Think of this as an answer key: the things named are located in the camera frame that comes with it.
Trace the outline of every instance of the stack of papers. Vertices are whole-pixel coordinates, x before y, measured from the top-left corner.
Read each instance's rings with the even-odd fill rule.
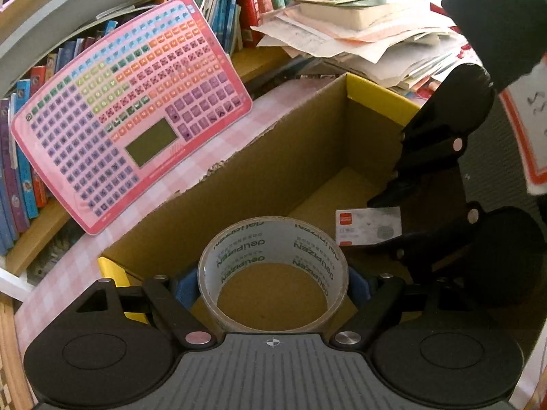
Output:
[[[412,6],[352,30],[305,16],[300,6],[278,12],[253,29],[265,34],[258,46],[281,46],[290,56],[324,58],[400,94],[416,92],[424,84],[436,88],[450,71],[465,62],[464,36],[451,29],[455,23],[431,12],[429,5]]]

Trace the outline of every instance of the pink keyboard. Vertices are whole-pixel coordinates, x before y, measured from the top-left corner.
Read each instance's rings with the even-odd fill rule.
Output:
[[[13,135],[97,234],[252,101],[193,0],[170,0],[86,49],[28,101]]]

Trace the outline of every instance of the pink checkered tablecloth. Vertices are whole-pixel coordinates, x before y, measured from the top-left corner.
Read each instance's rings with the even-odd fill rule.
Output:
[[[183,193],[267,131],[292,109],[310,99],[331,80],[292,80],[254,102],[252,111],[212,138],[131,204],[102,233],[84,235],[33,290],[15,314],[21,356],[32,340],[78,295],[101,277],[97,258],[147,214]]]

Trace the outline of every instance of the cardboard box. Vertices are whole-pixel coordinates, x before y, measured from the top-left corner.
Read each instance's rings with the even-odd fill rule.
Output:
[[[417,111],[416,105],[366,80],[338,78],[203,181],[149,214],[103,255],[137,277],[173,276],[195,264],[222,229],[263,215],[294,217],[334,238],[336,210],[362,208],[385,187],[400,155],[400,132]],[[439,190],[448,198],[438,201],[452,205],[454,198],[462,200],[461,182],[455,188]],[[407,270],[387,256],[371,256],[365,268],[410,281]],[[326,333],[355,310],[347,299]],[[193,312],[214,329],[201,301]]]

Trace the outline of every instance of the orange logo on card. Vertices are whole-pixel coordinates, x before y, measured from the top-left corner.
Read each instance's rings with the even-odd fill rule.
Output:
[[[351,225],[351,213],[340,213],[340,224]]]

